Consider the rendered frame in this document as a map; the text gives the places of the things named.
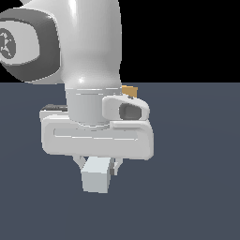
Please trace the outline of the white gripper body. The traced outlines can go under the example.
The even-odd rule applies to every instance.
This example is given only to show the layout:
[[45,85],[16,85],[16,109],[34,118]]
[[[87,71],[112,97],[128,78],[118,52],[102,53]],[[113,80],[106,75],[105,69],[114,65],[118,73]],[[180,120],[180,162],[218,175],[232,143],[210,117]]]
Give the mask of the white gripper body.
[[107,129],[87,130],[69,119],[65,105],[49,104],[39,112],[43,150],[52,155],[147,160],[154,155],[148,104],[126,94],[102,100]]

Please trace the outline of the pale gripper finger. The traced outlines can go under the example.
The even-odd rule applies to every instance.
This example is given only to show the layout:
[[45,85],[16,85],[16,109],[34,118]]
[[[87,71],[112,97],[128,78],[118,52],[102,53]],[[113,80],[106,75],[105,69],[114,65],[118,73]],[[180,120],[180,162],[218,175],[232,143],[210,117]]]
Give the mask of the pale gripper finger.
[[74,155],[73,160],[79,166],[80,170],[83,169],[84,164],[86,163],[86,159],[83,156]]
[[120,168],[122,163],[123,163],[123,159],[121,159],[120,157],[118,158],[112,157],[110,161],[110,175],[117,175],[118,169]]

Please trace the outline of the white square peg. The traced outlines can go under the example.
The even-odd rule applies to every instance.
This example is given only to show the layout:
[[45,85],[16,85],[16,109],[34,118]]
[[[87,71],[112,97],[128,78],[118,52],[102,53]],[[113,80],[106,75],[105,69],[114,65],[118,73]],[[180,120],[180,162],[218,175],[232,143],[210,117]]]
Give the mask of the white square peg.
[[84,164],[82,173],[82,188],[87,192],[107,193],[111,174],[111,159],[109,157],[90,157]]

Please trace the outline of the orange box with hole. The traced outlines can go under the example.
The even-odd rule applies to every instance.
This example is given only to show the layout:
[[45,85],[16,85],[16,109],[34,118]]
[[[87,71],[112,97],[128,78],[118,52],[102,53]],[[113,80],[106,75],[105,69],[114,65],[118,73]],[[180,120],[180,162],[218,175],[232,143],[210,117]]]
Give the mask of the orange box with hole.
[[123,85],[122,86],[122,93],[129,95],[131,97],[136,97],[138,92],[138,88],[134,86],[129,86],[129,85]]

